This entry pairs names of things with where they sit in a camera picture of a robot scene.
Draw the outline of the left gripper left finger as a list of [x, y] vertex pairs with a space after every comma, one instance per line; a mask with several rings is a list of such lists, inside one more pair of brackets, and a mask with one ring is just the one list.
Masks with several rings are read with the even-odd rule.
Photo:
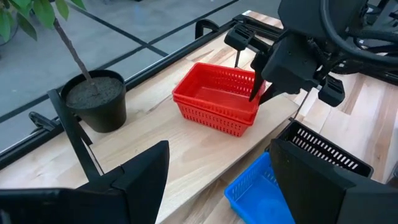
[[169, 157], [163, 140], [77, 189], [2, 190], [1, 223], [155, 223]]

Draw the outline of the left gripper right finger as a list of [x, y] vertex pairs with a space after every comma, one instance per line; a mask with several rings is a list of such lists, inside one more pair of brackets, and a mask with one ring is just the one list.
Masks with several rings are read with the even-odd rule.
[[296, 223], [397, 224], [397, 189], [324, 161], [290, 142], [269, 151]]

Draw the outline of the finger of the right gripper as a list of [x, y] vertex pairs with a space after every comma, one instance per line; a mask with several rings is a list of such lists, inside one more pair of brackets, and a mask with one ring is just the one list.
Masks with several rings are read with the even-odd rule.
[[265, 54], [264, 52], [258, 52], [250, 64], [251, 68], [254, 70], [254, 84], [251, 95], [249, 97], [249, 101], [252, 101], [256, 97], [257, 93], [261, 88], [261, 85], [264, 82], [261, 76], [261, 72], [264, 69], [266, 63], [267, 63], [267, 54]]
[[273, 97], [279, 94], [277, 88], [274, 84], [271, 84], [268, 89], [262, 94], [259, 100], [259, 105], [267, 102], [268, 100], [272, 99]]

